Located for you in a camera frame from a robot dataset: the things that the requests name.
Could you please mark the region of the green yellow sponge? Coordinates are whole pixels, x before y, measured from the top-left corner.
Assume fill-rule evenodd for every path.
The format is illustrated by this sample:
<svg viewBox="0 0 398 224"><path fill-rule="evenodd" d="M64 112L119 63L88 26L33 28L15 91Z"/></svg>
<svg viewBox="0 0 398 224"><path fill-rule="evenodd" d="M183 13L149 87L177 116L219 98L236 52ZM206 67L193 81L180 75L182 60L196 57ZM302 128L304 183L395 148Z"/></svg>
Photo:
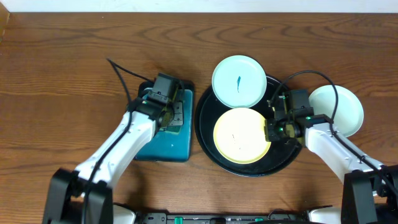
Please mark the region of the green yellow sponge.
<svg viewBox="0 0 398 224"><path fill-rule="evenodd" d="M178 134L181 130L182 126L167 126L165 131L172 134Z"/></svg>

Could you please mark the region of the yellow plate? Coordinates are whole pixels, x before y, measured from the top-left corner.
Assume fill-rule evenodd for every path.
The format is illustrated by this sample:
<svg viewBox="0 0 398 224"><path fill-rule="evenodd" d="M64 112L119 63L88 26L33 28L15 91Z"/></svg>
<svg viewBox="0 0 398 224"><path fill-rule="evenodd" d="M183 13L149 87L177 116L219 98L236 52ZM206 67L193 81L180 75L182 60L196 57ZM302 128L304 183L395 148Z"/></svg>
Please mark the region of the yellow plate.
<svg viewBox="0 0 398 224"><path fill-rule="evenodd" d="M266 141L266 119L249 108L223 113L215 123L213 141L218 152L236 164L251 164L262 159L271 143Z"/></svg>

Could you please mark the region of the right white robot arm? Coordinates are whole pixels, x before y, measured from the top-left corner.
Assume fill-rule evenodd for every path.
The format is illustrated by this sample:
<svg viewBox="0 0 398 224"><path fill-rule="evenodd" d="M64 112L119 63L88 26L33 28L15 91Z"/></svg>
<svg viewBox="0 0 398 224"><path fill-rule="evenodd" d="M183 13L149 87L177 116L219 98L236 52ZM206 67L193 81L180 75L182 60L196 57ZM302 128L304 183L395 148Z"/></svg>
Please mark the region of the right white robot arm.
<svg viewBox="0 0 398 224"><path fill-rule="evenodd" d="M397 223L397 166L369 157L329 117L268 119L264 129L267 141L296 139L342 181L341 223Z"/></svg>

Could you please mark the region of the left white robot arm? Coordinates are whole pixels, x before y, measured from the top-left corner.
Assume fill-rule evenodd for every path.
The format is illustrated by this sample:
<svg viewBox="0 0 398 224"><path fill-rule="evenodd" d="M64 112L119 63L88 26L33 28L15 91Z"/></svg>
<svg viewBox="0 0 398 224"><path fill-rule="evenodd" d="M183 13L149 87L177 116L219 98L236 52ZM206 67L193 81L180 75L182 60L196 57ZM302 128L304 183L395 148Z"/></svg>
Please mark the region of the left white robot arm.
<svg viewBox="0 0 398 224"><path fill-rule="evenodd" d="M113 189L136 154L183 110L181 100L136 98L100 148L75 170L50 180L43 223L134 223L136 214L113 202Z"/></svg>

